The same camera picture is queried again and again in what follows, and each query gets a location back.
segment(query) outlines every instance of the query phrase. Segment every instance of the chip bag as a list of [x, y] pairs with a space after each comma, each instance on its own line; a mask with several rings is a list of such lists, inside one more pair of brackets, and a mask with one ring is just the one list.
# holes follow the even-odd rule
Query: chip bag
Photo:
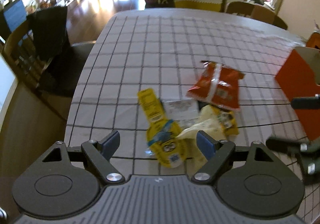
[[147, 130], [147, 144], [150, 150], [163, 166], [179, 166], [187, 158], [185, 140], [176, 138], [182, 131], [179, 124], [166, 117], [152, 88], [139, 91], [138, 100], [150, 124]]
[[211, 106], [211, 108], [217, 115], [223, 133], [226, 136], [239, 134], [237, 122], [235, 119], [235, 113], [233, 111], [222, 110], [219, 107], [215, 106]]
[[193, 168], [199, 170], [207, 162], [204, 155], [201, 153], [196, 144], [196, 136], [198, 131], [203, 130], [213, 139], [219, 141], [226, 139], [223, 134], [222, 127], [219, 123], [218, 117], [212, 109], [211, 105], [203, 107], [200, 111], [197, 123], [193, 126], [183, 130], [177, 139], [185, 140], [188, 144], [188, 155], [193, 157]]
[[226, 65], [203, 61], [204, 72], [186, 96], [207, 102], [223, 109], [238, 111], [238, 80], [244, 74]]

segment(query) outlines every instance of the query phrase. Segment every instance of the white paper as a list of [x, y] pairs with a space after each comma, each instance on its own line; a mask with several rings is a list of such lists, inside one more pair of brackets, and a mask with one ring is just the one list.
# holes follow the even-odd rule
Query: white paper
[[194, 99], [168, 101], [163, 103], [164, 110], [169, 119], [177, 121], [182, 129], [194, 124], [198, 119], [198, 102]]

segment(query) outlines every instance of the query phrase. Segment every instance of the table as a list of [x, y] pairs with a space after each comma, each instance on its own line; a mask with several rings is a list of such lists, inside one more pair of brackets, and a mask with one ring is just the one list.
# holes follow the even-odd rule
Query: table
[[[230, 138], [237, 145], [264, 142], [271, 134], [304, 140], [303, 128], [274, 80], [297, 44], [299, 37], [287, 31], [225, 13], [165, 8], [117, 13], [82, 71], [65, 142], [79, 146], [118, 130], [121, 144], [110, 162], [126, 178], [133, 173], [192, 174], [191, 159], [169, 169], [145, 153], [148, 123], [136, 94], [152, 87], [162, 100], [184, 98], [202, 72], [200, 60], [223, 62], [246, 74], [239, 82], [240, 134]], [[295, 159], [277, 156], [301, 178]], [[319, 215], [319, 191], [319, 185], [306, 187], [298, 215], [308, 223]]]

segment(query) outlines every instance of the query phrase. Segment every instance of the yellow snack wrapper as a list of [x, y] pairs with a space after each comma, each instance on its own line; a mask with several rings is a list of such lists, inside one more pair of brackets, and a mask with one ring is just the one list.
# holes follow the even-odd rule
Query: yellow snack wrapper
[[150, 150], [163, 166], [179, 166], [187, 158], [185, 140], [176, 138], [181, 133], [180, 126], [166, 117], [152, 88], [139, 91], [138, 101], [150, 124], [147, 130], [147, 144]]
[[235, 113], [233, 111], [222, 110], [218, 107], [211, 106], [212, 110], [218, 117], [223, 133], [226, 136], [229, 135], [238, 135], [238, 125], [235, 119]]
[[218, 117], [213, 111], [211, 105], [207, 105], [201, 109], [200, 116], [196, 124], [183, 130], [177, 136], [177, 139], [186, 140], [189, 148], [188, 154], [194, 159], [193, 169], [195, 172], [202, 166], [204, 166], [204, 164], [207, 162], [207, 159], [201, 153], [196, 144], [196, 135], [200, 130], [203, 130], [217, 141], [226, 139], [225, 135], [223, 134], [221, 125], [218, 121]]

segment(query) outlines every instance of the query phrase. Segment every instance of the window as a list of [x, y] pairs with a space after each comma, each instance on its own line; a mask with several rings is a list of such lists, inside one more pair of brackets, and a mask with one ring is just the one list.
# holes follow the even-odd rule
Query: window
[[13, 84], [15, 76], [11, 69], [8, 67], [7, 63], [4, 61], [2, 56], [0, 56], [0, 112], [4, 101], [7, 98], [9, 90]]

